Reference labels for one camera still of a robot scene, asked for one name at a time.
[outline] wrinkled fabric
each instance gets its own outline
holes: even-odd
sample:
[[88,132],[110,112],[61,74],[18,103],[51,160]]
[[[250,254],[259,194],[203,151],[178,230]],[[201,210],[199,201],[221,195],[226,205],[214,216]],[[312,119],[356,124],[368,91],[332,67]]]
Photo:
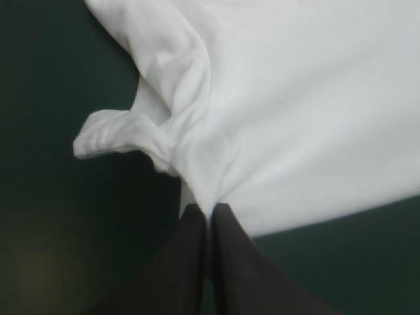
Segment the wrinkled fabric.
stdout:
[[140,73],[79,158],[142,150],[251,236],[420,194],[420,2],[87,0]]

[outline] white fabric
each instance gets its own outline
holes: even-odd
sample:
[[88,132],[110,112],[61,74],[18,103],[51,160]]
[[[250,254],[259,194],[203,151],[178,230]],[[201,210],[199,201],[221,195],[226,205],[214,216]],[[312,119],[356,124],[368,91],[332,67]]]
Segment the white fabric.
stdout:
[[420,193],[420,1],[87,0],[140,72],[88,158],[142,150],[252,236]]

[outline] white t-shirt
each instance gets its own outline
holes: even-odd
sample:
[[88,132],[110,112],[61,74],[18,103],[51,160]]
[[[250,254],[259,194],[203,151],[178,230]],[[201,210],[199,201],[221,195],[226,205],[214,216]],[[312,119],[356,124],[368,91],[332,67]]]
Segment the white t-shirt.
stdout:
[[87,0],[140,72],[74,154],[142,150],[251,236],[420,194],[420,1]]

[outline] dark green background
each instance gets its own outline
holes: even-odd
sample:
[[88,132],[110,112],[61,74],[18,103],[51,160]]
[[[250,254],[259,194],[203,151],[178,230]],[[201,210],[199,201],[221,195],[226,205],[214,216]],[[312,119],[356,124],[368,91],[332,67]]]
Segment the dark green background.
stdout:
[[[177,223],[180,183],[140,152],[79,161],[89,113],[129,109],[137,71],[82,0],[0,0],[0,314],[79,314]],[[346,314],[418,314],[420,198],[265,237]],[[204,314],[214,314],[206,285]]]

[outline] dark green surface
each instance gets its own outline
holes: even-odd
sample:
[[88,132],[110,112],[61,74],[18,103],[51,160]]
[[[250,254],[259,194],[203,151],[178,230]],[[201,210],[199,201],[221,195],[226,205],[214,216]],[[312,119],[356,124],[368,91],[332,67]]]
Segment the dark green surface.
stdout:
[[[80,0],[0,0],[0,314],[78,314],[177,221],[179,181],[140,152],[79,161],[89,113],[129,109],[137,72]],[[418,314],[420,198],[257,240],[347,314]],[[214,314],[206,286],[204,314]]]

